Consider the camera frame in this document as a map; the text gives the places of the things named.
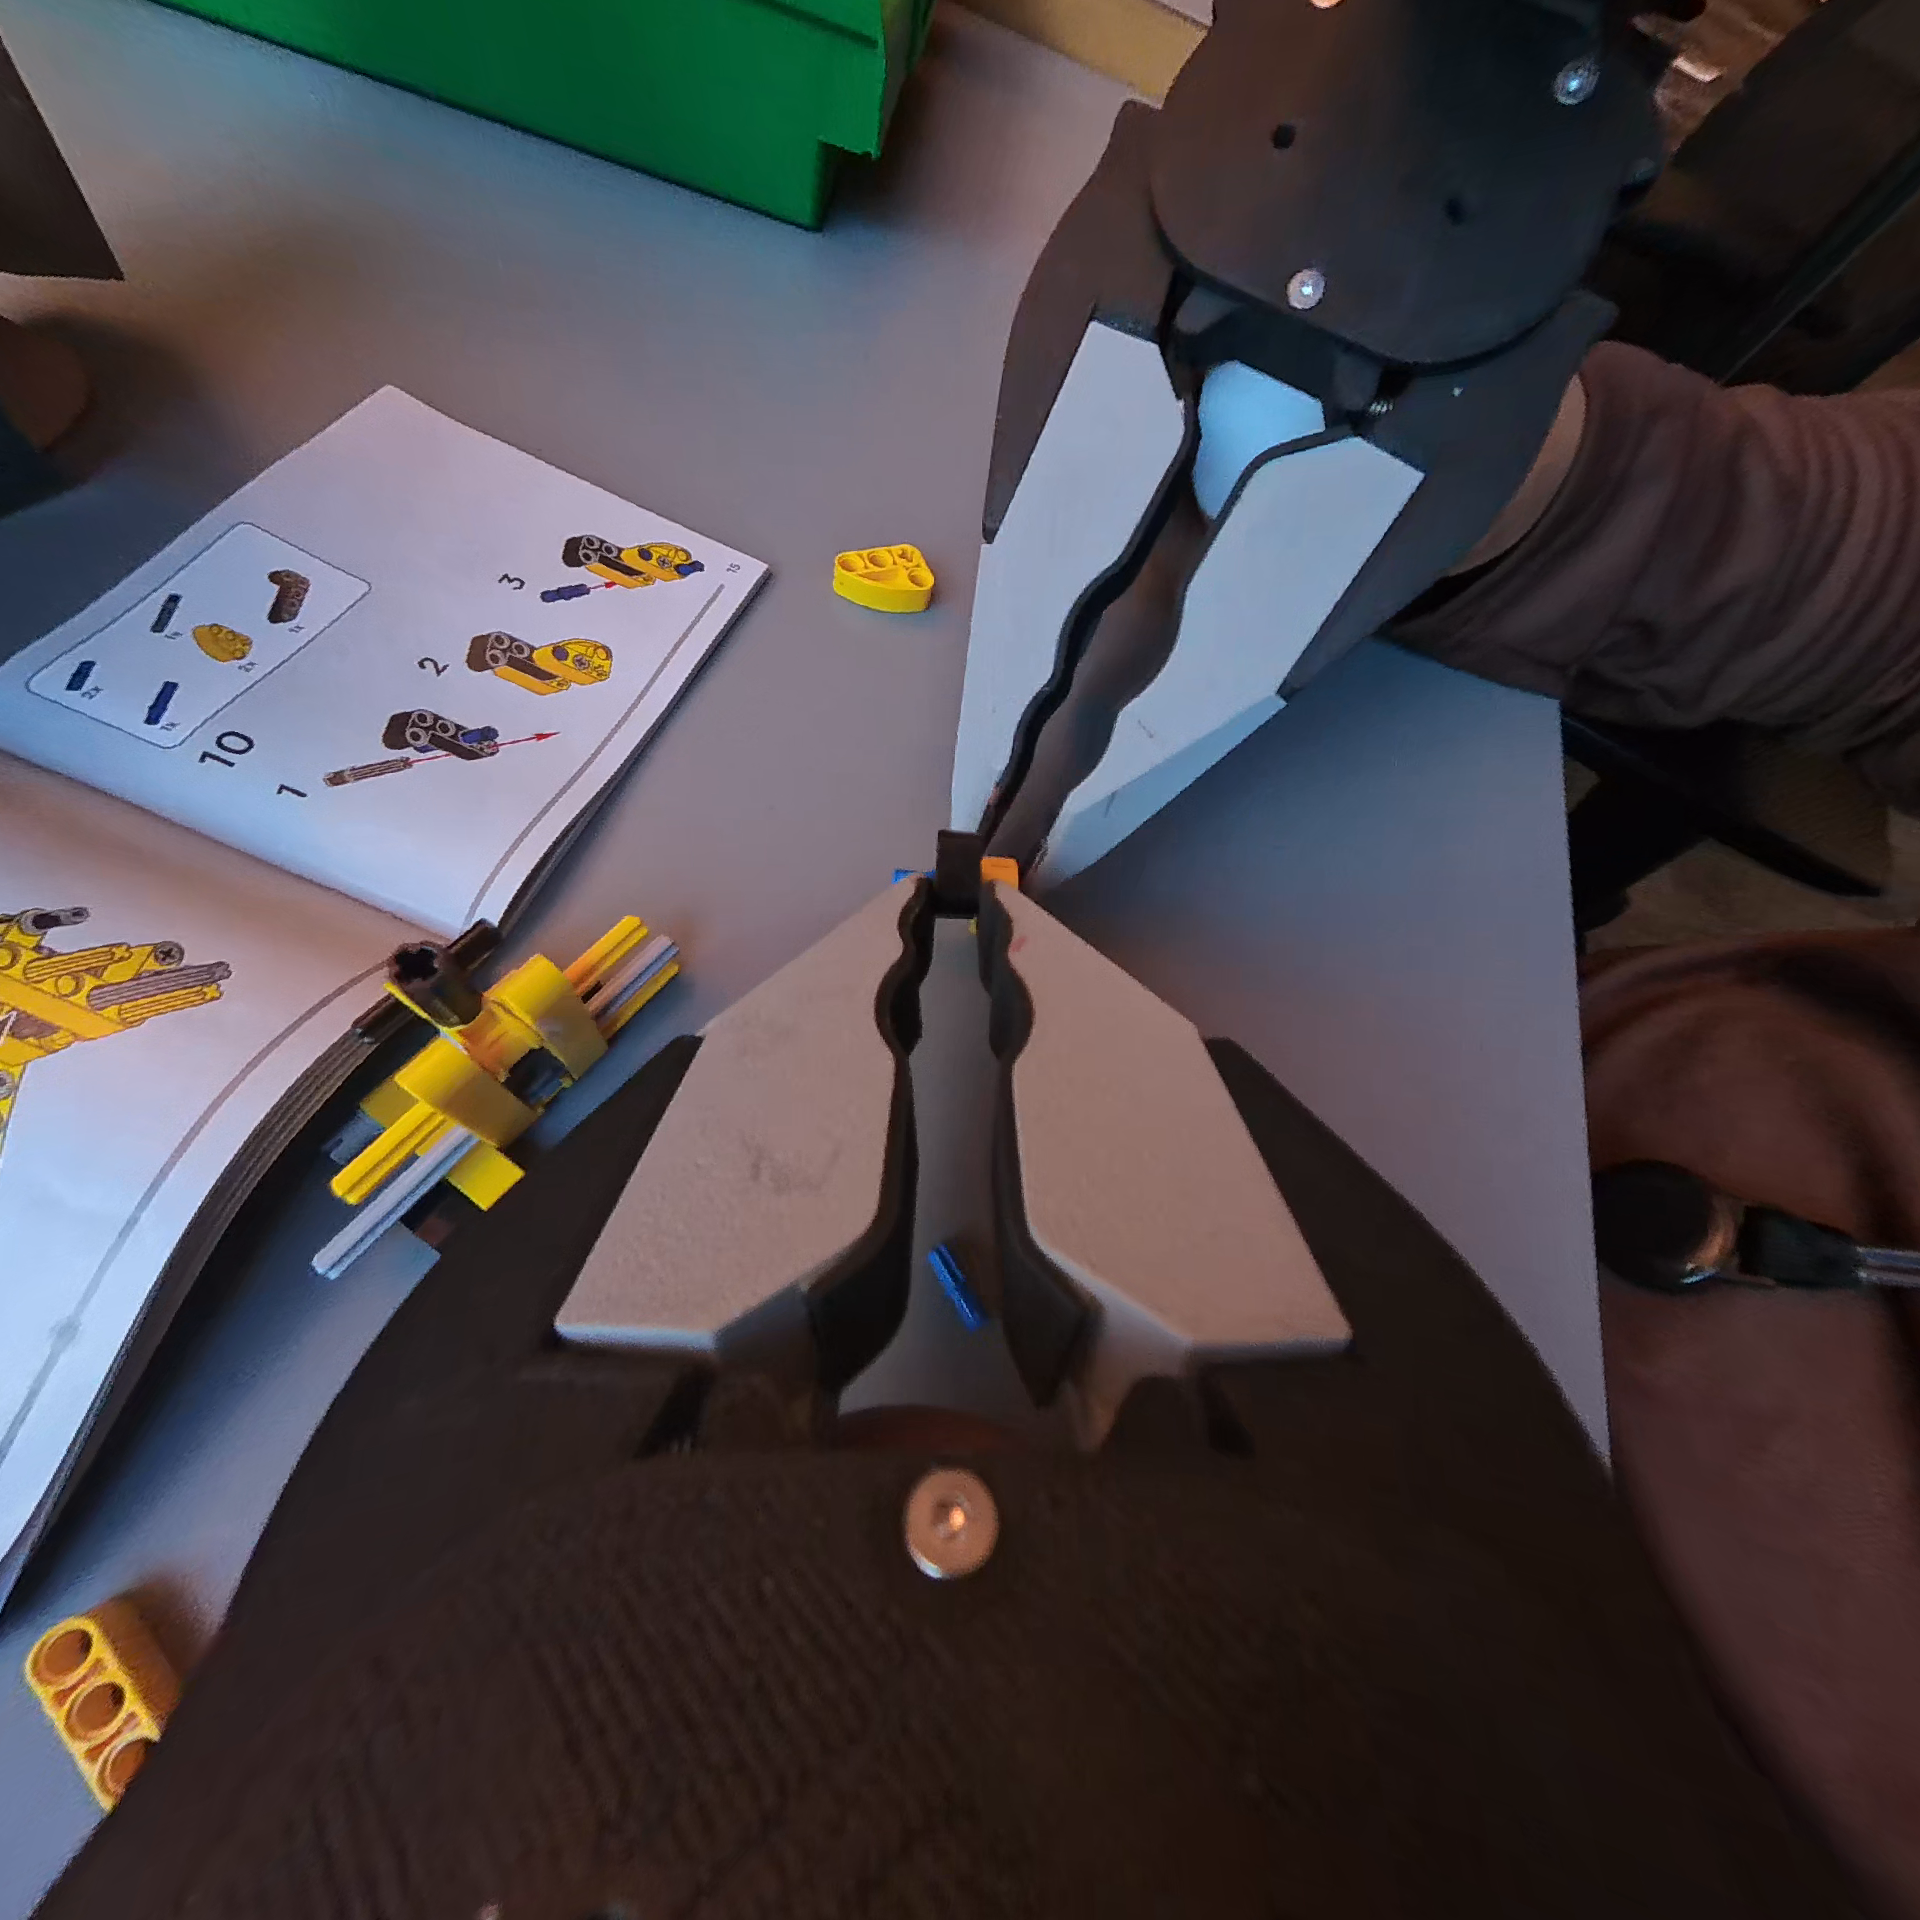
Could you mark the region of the lego instruction booklet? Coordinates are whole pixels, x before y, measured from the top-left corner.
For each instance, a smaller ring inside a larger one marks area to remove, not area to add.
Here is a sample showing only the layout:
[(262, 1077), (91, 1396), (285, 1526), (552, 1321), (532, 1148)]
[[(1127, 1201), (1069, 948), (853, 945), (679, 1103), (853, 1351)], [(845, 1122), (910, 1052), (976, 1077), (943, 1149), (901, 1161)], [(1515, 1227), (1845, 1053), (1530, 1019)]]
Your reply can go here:
[(391, 951), (508, 924), (764, 573), (386, 388), (4, 663), (2, 1595)]

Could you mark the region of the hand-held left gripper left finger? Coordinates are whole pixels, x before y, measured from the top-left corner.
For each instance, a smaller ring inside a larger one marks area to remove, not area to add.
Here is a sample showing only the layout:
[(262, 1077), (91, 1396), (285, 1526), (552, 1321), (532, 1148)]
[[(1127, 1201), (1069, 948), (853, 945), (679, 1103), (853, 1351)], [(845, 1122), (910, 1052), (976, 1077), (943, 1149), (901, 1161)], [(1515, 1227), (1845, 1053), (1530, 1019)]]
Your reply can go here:
[(923, 882), (896, 879), (712, 1018), (556, 1314), (563, 1346), (752, 1375), (827, 1426), (898, 1332)]

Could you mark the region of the green plastic bin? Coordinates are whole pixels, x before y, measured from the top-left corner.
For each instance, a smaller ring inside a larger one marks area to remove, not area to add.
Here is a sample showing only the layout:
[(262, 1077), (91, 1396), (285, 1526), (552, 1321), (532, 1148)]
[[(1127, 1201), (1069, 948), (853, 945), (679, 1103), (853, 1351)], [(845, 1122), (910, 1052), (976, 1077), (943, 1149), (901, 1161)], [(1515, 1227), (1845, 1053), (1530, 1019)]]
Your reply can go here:
[(802, 229), (880, 156), (931, 3), (180, 3)]

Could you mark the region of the yellow lego assembly with spring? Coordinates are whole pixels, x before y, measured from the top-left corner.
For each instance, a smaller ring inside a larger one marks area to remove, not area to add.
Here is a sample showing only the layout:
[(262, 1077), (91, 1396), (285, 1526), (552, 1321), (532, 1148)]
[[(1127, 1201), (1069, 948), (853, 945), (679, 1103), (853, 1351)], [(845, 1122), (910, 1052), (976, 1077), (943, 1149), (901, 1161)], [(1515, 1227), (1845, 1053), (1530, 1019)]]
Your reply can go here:
[(482, 985), (471, 957), (487, 932), (391, 957), (391, 1006), (427, 1021), (429, 1038), (330, 1142), (330, 1191), (349, 1221), (311, 1257), (325, 1279), (389, 1229), (431, 1242), (506, 1198), (523, 1172), (519, 1141), (680, 971), (680, 948), (627, 917), (563, 966), (536, 953)]

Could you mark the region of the person's right forearm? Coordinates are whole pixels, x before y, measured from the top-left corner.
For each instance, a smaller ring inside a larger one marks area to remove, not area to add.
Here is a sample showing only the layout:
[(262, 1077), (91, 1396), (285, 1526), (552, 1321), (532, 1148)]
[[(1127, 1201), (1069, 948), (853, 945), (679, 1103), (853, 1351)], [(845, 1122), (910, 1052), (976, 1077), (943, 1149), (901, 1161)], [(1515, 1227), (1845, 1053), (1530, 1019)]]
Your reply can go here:
[(1620, 343), (1580, 380), (1552, 503), (1388, 635), (1575, 714), (1787, 737), (1915, 814), (1917, 393), (1724, 388)]

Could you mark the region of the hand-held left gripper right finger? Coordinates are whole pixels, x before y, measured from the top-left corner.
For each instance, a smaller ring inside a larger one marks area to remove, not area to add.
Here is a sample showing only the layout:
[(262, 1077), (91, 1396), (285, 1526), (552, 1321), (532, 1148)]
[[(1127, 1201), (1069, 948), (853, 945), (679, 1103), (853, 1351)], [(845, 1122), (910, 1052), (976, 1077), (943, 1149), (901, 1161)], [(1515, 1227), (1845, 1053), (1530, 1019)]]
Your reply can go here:
[(1352, 1332), (1184, 1015), (1014, 884), (979, 901), (998, 1090), (1002, 1323), (1100, 1446), (1146, 1379), (1342, 1354)]

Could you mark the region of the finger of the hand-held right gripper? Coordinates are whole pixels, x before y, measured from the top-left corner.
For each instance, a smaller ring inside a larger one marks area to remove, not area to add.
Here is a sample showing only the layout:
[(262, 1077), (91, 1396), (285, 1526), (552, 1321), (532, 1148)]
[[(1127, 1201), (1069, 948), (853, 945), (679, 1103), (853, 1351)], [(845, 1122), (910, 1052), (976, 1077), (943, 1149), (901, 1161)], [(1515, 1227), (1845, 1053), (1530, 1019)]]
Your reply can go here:
[(1192, 406), (1158, 346), (1093, 319), (976, 566), (950, 828), (998, 857), (1045, 849), (1060, 801), (1043, 794), (1040, 743), (1064, 733), (1075, 667), (1138, 573), (1192, 446)]
[(1090, 634), (1064, 733), (1040, 743), (1060, 809), (1043, 852), (1016, 860), (1036, 887), (1100, 862), (1285, 706), (1426, 481), (1244, 363), (1204, 373), (1189, 404), (1190, 467)]

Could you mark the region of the yellow lego beam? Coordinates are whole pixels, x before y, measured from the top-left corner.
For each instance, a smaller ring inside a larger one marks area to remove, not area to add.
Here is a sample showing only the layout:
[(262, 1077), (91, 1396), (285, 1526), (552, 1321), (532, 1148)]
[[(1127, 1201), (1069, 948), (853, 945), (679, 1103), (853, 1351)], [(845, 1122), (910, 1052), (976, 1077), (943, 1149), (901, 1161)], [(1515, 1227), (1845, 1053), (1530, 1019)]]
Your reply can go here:
[(131, 1599), (51, 1625), (23, 1678), (102, 1810), (151, 1756), (178, 1703), (178, 1681)]

